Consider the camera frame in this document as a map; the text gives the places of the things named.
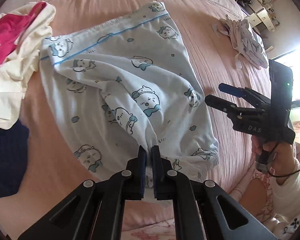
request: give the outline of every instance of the wrinkled fabric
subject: wrinkled fabric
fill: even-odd
[[[0,198],[18,192],[28,163],[29,130],[18,120],[0,129]]]
[[[27,18],[20,18],[22,15],[40,9],[43,4],[44,8],[31,25],[14,43],[9,43],[9,48],[13,52],[0,66],[0,128],[2,129],[11,128],[19,118],[21,101],[25,97],[27,84],[32,73],[38,70],[41,40],[52,35],[49,24],[55,16],[56,9],[47,3],[29,3],[9,14],[10,17],[17,17],[18,20],[23,21]]]
[[[216,35],[220,32],[230,37],[232,47],[238,51],[234,57],[238,69],[242,68],[239,54],[257,68],[269,66],[262,39],[252,30],[247,19],[234,21],[226,15],[226,19],[220,19],[220,22],[213,25],[212,28]]]
[[[45,2],[39,2],[31,9],[28,15],[8,13],[0,19],[0,65],[16,49],[16,39],[45,7]]]
[[[124,169],[139,145],[148,153],[148,188],[154,145],[190,179],[203,182],[218,164],[202,88],[163,3],[46,38],[42,56],[42,83],[59,129],[99,179]]]

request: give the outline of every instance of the cable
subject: cable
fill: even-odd
[[[271,155],[271,153],[273,153],[273,151],[276,149],[276,147],[279,145],[279,143],[276,143],[275,146],[273,147],[273,149],[269,152],[269,155]],[[293,174],[296,174],[297,172],[299,172],[300,170],[294,171],[292,173],[286,174],[286,175],[273,175],[269,170],[268,173],[271,177],[275,177],[275,178],[285,178],[285,177],[289,177]]]

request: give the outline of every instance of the pink bed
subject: pink bed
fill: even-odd
[[[53,34],[69,34],[123,16],[152,0],[51,0],[57,9],[52,22]],[[268,71],[258,70],[242,59],[235,67],[227,36],[218,38],[211,26],[228,14],[238,19],[240,9],[234,3],[211,0],[163,1],[177,24],[190,56],[191,64],[204,93],[248,104],[218,91],[219,83],[250,87],[270,96]],[[227,192],[231,191],[250,166],[251,141],[247,134],[232,130],[225,113],[209,109],[215,137],[219,141],[220,164],[208,178]],[[28,168],[16,195],[0,199],[0,225],[12,240],[35,223],[85,179],[95,179],[73,156],[61,136],[46,101],[40,73],[35,73],[23,100],[21,121],[30,129]],[[127,202],[123,230],[139,228],[173,218],[172,207]]]

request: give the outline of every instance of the bright window light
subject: bright window light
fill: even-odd
[[[300,99],[300,47],[295,51],[286,54],[275,60],[287,67],[290,67],[293,73],[292,101]]]

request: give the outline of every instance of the sleeve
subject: sleeve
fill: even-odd
[[[280,240],[288,240],[300,225],[300,216],[287,222],[280,215],[276,215],[265,226]]]
[[[300,163],[295,159],[294,171],[300,169]],[[291,175],[283,185],[279,186],[276,178],[270,179],[273,189],[274,212],[286,221],[292,221],[300,216],[300,172]]]

